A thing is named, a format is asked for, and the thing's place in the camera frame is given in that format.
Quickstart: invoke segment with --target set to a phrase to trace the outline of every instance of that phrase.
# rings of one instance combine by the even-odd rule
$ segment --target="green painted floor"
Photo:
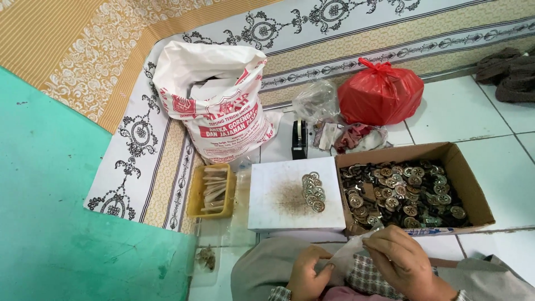
[[[185,300],[195,237],[82,207],[111,134],[0,68],[0,300]]]

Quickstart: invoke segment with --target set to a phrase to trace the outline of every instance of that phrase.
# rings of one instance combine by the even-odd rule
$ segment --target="person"
[[[323,247],[306,246],[291,238],[265,239],[260,243],[262,249],[258,249],[259,244],[234,266],[233,300],[471,301],[466,290],[478,297],[473,300],[535,299],[534,288],[514,276],[508,267],[482,260],[433,260],[443,264],[440,275],[446,281],[438,276],[439,268],[431,265],[418,242],[397,226],[390,225],[362,241],[369,257],[355,253],[351,272],[338,281],[333,280],[335,265],[317,266],[319,261],[333,256]],[[288,259],[292,257],[296,258],[288,277]]]

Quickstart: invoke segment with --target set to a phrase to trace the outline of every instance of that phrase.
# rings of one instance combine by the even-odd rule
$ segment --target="yellow plastic container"
[[[205,213],[201,209],[204,208],[204,195],[206,189],[204,180],[204,169],[210,168],[226,168],[227,169],[227,187],[225,190],[225,202],[223,204],[223,211],[219,213]],[[192,181],[192,193],[188,203],[187,213],[190,217],[202,217],[203,219],[223,219],[232,216],[234,209],[234,191],[236,189],[236,175],[231,171],[231,166],[226,163],[214,164],[209,166],[201,166],[195,169]]]

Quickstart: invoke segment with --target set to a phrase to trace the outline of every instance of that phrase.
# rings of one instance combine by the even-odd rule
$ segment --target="red plastic bag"
[[[374,65],[364,58],[358,61],[369,69],[338,88],[340,112],[347,124],[382,126],[414,115],[424,93],[421,78],[412,70],[392,68],[389,62]]]

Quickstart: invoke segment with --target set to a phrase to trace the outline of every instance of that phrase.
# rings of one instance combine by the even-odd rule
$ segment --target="stack of metal buttons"
[[[470,226],[438,160],[355,164],[340,174],[354,223],[364,229],[379,220],[407,229]],[[373,184],[373,199],[364,183]]]
[[[318,213],[325,210],[325,191],[322,188],[322,181],[319,179],[319,174],[313,171],[304,175],[302,181],[303,197],[307,205]]]

